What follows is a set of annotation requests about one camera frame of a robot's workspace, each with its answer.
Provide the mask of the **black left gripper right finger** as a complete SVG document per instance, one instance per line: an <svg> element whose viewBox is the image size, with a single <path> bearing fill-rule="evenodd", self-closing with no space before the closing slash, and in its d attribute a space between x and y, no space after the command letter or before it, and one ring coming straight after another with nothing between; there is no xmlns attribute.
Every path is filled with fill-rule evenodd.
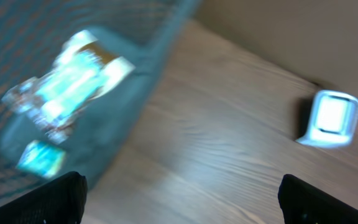
<svg viewBox="0 0 358 224"><path fill-rule="evenodd" d="M358 210L291 174L278 191L285 224L358 224Z"/></svg>

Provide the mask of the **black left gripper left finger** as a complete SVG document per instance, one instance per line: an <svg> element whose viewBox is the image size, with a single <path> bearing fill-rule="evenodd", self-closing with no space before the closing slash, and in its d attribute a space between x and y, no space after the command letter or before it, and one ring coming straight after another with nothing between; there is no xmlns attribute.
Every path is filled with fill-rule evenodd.
<svg viewBox="0 0 358 224"><path fill-rule="evenodd" d="M85 211L86 177L68 172L0 207L0 224L77 224Z"/></svg>

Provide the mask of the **teal kleenex tissue pack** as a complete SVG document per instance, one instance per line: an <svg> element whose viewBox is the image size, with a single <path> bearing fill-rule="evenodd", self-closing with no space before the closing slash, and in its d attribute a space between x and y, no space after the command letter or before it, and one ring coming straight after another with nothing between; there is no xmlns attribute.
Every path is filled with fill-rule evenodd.
<svg viewBox="0 0 358 224"><path fill-rule="evenodd" d="M62 168L66 154L59 147L34 140L25 147L16 168L51 179Z"/></svg>

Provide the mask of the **brown teal snack bag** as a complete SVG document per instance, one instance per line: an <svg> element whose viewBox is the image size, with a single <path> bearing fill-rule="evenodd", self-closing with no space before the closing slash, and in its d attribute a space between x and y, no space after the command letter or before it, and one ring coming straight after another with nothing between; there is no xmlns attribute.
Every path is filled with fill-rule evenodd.
<svg viewBox="0 0 358 224"><path fill-rule="evenodd" d="M135 66L112 53L90 31L73 35L55 59L51 71L12 87L2 102L26 114L37 128L60 144L87 105L117 87Z"/></svg>

